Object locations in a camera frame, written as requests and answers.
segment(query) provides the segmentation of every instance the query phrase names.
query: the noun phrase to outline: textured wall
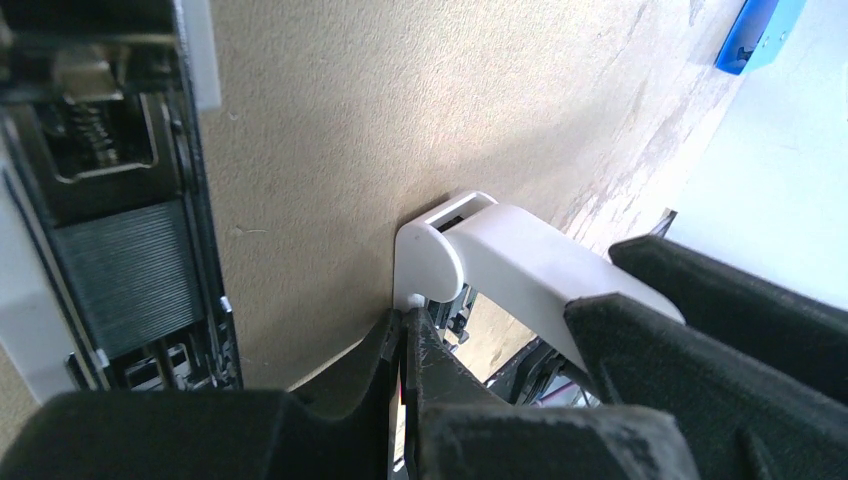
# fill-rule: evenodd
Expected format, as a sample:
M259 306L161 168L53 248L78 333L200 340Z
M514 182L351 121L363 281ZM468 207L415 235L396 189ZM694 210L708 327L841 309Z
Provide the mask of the textured wall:
M398 225L458 188L620 223L735 91L709 64L741 3L213 1L204 144L248 383L357 339Z

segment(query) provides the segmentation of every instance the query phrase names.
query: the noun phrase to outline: white surface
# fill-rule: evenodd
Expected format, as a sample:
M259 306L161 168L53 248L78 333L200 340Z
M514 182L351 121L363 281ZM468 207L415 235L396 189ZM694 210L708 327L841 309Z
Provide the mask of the white surface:
M199 112L221 108L221 82L209 0L184 0L183 6L194 103Z
M0 171L5 165L0 158ZM1 183L0 231L0 342L35 400L44 403L75 389L64 367L74 347L23 220Z
M807 2L749 74L667 238L848 309L848 3Z
M396 308L406 310L406 299L416 294L440 302L453 300L467 283L584 370L562 318L565 305L572 300L618 292L683 321L677 308L658 292L518 207L480 205L482 208L463 215L465 220L444 234L436 228L420 227L427 219L453 218L458 204L467 203L448 201L398 233ZM452 268L437 269L443 265ZM423 302L413 306L423 306Z
M395 237L394 308L408 312L423 307L425 297L449 302L459 295L462 264L437 229L496 203L485 193L464 192L400 228Z

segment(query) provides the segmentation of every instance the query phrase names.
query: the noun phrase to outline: metal mechanism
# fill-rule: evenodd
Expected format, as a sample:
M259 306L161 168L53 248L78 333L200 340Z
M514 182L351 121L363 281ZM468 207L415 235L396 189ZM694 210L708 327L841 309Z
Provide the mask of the metal mechanism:
M0 8L4 183L70 329L74 383L240 388L182 3Z
M433 300L427 302L427 311L433 318L433 324L442 336L442 341L452 352L470 338L465 331L465 326L468 325L468 317L471 316L476 300L477 290L464 285L459 296L451 302L440 303ZM448 331L456 336L456 344L450 343L445 338L445 333Z
M409 478L697 478L670 415L641 407L512 407L448 353L422 309L387 313L356 348L292 393L59 398L8 451L0 478L142 471L156 478L388 478L398 372ZM175 430L173 416L191 428ZM238 428L223 431L222 424ZM87 455L66 455L80 437L92 440ZM40 461L45 451L55 452L50 462Z
M489 378L485 385L512 405L531 405L548 390L567 362L550 345L536 338Z

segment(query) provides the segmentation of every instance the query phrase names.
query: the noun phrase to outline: blue object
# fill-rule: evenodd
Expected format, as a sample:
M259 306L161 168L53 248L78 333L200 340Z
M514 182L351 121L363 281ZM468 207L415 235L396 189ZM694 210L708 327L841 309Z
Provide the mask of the blue object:
M795 28L806 0L748 0L730 29L716 68L733 75L764 67Z

